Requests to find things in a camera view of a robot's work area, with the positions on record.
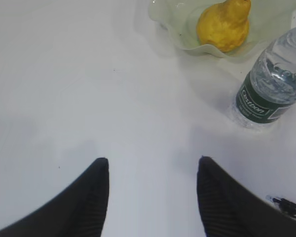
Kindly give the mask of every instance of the plastic bottle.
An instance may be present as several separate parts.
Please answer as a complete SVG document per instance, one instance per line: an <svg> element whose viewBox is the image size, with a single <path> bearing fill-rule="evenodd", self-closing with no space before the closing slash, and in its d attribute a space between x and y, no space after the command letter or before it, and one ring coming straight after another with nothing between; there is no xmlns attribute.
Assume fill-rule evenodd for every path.
<svg viewBox="0 0 296 237"><path fill-rule="evenodd" d="M260 130L296 102L296 28L276 39L257 59L232 105L233 119Z"/></svg>

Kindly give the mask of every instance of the glass bowl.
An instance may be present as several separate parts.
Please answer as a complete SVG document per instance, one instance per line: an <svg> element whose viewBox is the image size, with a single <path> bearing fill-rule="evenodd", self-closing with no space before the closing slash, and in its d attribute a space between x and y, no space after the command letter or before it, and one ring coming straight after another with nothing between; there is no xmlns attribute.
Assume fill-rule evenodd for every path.
<svg viewBox="0 0 296 237"><path fill-rule="evenodd" d="M217 57L244 57L258 50L261 42L271 42L291 28L296 0L251 0L250 32L236 50L223 53L210 44L201 45L196 24L202 12L223 0L152 0L148 13L153 21L168 29L173 44L193 54L210 53Z"/></svg>

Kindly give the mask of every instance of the bottle label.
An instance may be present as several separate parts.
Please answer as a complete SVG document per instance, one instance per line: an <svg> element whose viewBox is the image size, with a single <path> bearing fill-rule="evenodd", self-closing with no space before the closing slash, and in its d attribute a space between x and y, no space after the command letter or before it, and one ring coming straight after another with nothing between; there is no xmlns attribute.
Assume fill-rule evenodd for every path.
<svg viewBox="0 0 296 237"><path fill-rule="evenodd" d="M240 87L236 105L247 119L257 123L276 121L292 104L276 104L262 98L252 87L250 73Z"/></svg>

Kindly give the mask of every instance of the table surface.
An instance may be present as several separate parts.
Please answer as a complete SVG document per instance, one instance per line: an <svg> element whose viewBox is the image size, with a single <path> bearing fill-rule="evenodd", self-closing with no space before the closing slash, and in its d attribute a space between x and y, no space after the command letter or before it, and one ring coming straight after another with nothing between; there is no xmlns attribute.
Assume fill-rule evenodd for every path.
<svg viewBox="0 0 296 237"><path fill-rule="evenodd" d="M296 105L268 132L234 124L227 108L257 56L177 50L148 2L0 0L0 229L97 157L111 174L103 237L205 237L201 155L261 199L296 202Z"/></svg>

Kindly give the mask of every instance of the water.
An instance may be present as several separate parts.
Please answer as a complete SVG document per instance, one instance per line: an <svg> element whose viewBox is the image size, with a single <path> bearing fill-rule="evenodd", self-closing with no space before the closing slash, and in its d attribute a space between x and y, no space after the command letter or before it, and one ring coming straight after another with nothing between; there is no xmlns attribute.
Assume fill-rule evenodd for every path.
<svg viewBox="0 0 296 237"><path fill-rule="evenodd" d="M251 105L251 101L247 100L249 98L247 94L249 96L250 94L244 91L246 95L245 99L242 99L243 107L247 106L247 102L249 103L248 105L251 105L249 110L252 110L252 107L256 110L259 110L259 108L264 109L263 107L268 108L266 104L269 102L281 107L280 109L276 110L275 108L269 111L270 119L277 118L276 116L279 117L291 104L296 102L296 28L275 40L261 54L250 71L249 76L254 90L252 93L255 94L256 92L258 95L258 97L254 97L254 100L259 102L256 104L257 107ZM259 122L255 119L253 121L250 116L244 116L239 111L239 108L235 100L232 104L232 119L246 128L261 130L270 127L273 124L270 122L275 121L273 119L268 120L267 123L265 121L265 123L259 123L262 119L259 120L258 118L257 120Z"/></svg>

